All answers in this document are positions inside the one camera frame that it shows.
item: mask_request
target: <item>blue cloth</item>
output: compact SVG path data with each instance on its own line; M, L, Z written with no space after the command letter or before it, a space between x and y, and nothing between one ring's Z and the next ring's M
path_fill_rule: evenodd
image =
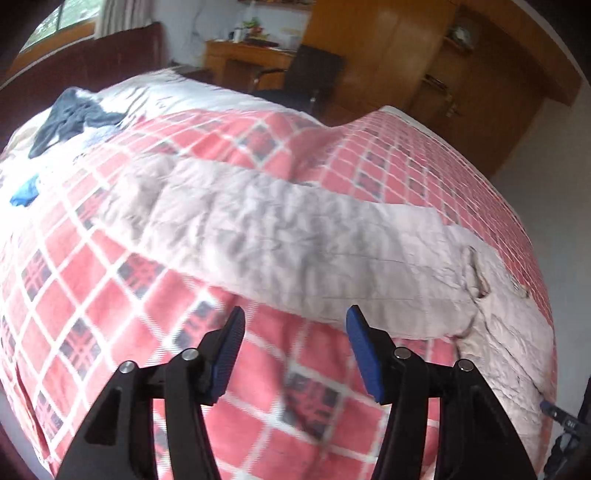
M30 179L28 179L22 186L17 190L17 192L12 196L10 199L10 205L14 207L18 206L25 206L28 207L33 200L37 198L39 195L39 190L37 190L37 179L39 175L33 175Z

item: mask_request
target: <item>checkered bedspread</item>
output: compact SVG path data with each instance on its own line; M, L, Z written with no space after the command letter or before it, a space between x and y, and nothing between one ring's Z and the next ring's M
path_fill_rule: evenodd
M365 392L342 331L183 276L96 229L108 188L146 151L258 168L370 202L432 206L495 247L551 322L530 241L512 210L457 152L394 114L337 128L278 112L187 111L142 122L43 192L1 254L0 378L53 473L118 364L167 362L219 327L234 305L246 311L245 341L228 393L206 412L222 477L365 479L379 451L388 410ZM456 360L450 339L395 342L430 362ZM436 457L438 428L432 400L425 469ZM155 442L160 477L171 478L159 402Z

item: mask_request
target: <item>dark red headboard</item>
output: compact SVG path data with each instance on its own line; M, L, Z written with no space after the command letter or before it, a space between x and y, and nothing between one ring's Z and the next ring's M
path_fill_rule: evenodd
M40 61L0 90L0 151L12 133L68 87L92 92L164 67L163 26L78 42Z

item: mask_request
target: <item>shelf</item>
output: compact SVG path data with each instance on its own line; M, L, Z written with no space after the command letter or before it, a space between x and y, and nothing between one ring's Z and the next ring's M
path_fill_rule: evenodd
M238 0L239 4L250 5L249 0ZM261 7L283 8L287 10L311 11L314 4L296 4L289 2L266 2L264 0L256 0L255 4Z

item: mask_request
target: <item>chair armrest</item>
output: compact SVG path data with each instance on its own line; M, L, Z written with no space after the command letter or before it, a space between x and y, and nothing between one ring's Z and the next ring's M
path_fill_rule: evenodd
M262 69L259 73L256 74L254 80L252 81L251 92L258 90L258 84L263 75L268 73L285 73L287 69L279 69L279 68L272 68L272 69Z

